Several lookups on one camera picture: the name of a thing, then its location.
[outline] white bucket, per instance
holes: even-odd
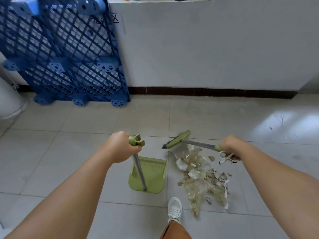
[[[0,77],[0,119],[8,119],[22,112],[28,102]]]

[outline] person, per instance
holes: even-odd
[[[128,142],[130,134],[113,133],[70,177],[50,193],[6,239],[85,239],[99,202],[106,173],[114,163],[141,150]],[[319,181],[268,156],[251,144],[228,136],[220,147],[242,160],[263,201],[291,239],[319,235]],[[190,239],[179,223],[182,206],[168,204],[169,222],[161,239]]]

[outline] orange pants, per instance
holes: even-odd
[[[160,239],[192,239],[185,228],[176,221],[170,221]]]

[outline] green dustpan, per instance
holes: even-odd
[[[141,136],[139,134],[136,135],[135,138],[129,137],[129,142],[132,146],[143,146],[145,144],[144,140],[141,141]],[[134,163],[129,176],[130,188],[154,194],[161,192],[165,186],[167,161],[148,157],[139,157],[139,161],[147,189],[143,189],[142,181]]]

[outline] shoe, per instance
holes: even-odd
[[[172,197],[168,202],[168,222],[176,221],[180,223],[182,211],[180,200]]]

